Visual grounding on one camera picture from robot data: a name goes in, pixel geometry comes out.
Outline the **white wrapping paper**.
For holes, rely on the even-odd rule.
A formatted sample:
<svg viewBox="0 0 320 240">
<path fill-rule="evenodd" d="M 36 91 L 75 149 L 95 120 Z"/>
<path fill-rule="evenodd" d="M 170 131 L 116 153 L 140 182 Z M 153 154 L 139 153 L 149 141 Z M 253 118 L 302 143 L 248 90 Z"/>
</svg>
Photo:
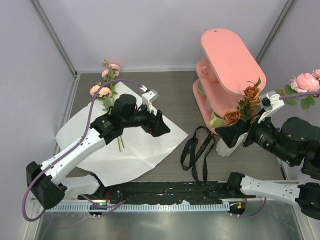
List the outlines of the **white wrapping paper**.
<svg viewBox="0 0 320 240">
<path fill-rule="evenodd" d="M 142 103 L 142 98 L 122 82 L 115 85 L 115 91 L 118 93 L 115 96 L 116 99 L 121 94 L 130 94 L 136 97 L 138 106 Z M 61 150 L 71 145 L 84 133 L 90 102 L 58 131 L 55 140 Z M 106 187 L 140 177 L 154 169 L 188 136 L 166 116 L 163 116 L 163 121 L 170 128 L 170 133 L 152 137 L 141 127 L 126 128 L 121 136 L 124 142 L 124 148 L 121 151 L 115 139 L 92 153 L 77 167 L 96 174 Z"/>
</svg>

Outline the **brown rose flower stem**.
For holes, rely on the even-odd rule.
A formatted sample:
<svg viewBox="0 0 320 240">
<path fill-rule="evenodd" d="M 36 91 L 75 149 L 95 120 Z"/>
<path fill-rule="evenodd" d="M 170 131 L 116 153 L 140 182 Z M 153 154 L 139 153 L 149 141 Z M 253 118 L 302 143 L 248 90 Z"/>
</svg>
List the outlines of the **brown rose flower stem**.
<svg viewBox="0 0 320 240">
<path fill-rule="evenodd" d="M 248 81 L 251 85 L 247 86 L 244 90 L 244 96 L 237 102 L 236 108 L 228 108 L 223 116 L 226 125 L 234 125 L 241 117 L 253 116 L 256 114 L 255 107 L 260 103 L 261 79 L 258 78 L 257 82 Z"/>
</svg>

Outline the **pink rose flower stem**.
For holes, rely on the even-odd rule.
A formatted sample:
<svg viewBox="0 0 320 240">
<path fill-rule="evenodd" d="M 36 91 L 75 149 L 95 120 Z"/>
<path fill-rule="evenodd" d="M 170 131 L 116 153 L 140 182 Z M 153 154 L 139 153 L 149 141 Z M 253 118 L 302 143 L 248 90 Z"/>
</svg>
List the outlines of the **pink rose flower stem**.
<svg viewBox="0 0 320 240">
<path fill-rule="evenodd" d="M 303 110 L 308 110 L 316 104 L 316 98 L 320 97 L 320 70 L 316 69 L 312 73 L 301 73 L 294 77 L 290 84 L 283 88 L 276 89 L 280 96 L 292 96 L 283 99 L 288 106 L 297 106 Z"/>
</svg>

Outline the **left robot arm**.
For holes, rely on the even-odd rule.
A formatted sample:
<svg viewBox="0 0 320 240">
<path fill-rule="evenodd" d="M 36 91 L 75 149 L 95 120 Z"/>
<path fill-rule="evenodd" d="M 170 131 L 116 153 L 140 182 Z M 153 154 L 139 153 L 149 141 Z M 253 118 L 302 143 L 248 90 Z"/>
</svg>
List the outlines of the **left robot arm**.
<svg viewBox="0 0 320 240">
<path fill-rule="evenodd" d="M 41 164 L 29 163 L 26 167 L 27 187 L 41 206 L 49 210 L 66 196 L 81 194 L 102 199 L 107 188 L 95 176 L 76 180 L 67 180 L 66 176 L 91 154 L 120 137 L 126 128 L 141 127 L 154 138 L 168 134 L 171 130 L 164 123 L 162 111 L 152 109 L 152 102 L 157 96 L 153 90 L 148 90 L 141 96 L 142 104 L 137 106 L 133 95 L 120 95 L 110 112 L 88 124 L 83 136 L 66 149 Z"/>
</svg>

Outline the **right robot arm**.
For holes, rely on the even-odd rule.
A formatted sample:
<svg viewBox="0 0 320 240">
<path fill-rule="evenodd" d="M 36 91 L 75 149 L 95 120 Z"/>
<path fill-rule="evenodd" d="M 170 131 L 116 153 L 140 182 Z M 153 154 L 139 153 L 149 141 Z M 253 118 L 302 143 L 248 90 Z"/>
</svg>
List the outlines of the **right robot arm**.
<svg viewBox="0 0 320 240">
<path fill-rule="evenodd" d="M 233 198 L 261 196 L 298 208 L 309 218 L 320 218 L 320 128 L 299 117 L 290 117 L 276 128 L 270 117 L 250 120 L 242 117 L 236 124 L 218 127 L 216 132 L 227 147 L 246 134 L 243 147 L 257 144 L 275 156 L 281 167 L 301 167 L 302 174 L 313 182 L 280 184 L 259 180 L 243 173 L 232 172 L 227 180 L 226 193 Z"/>
</svg>

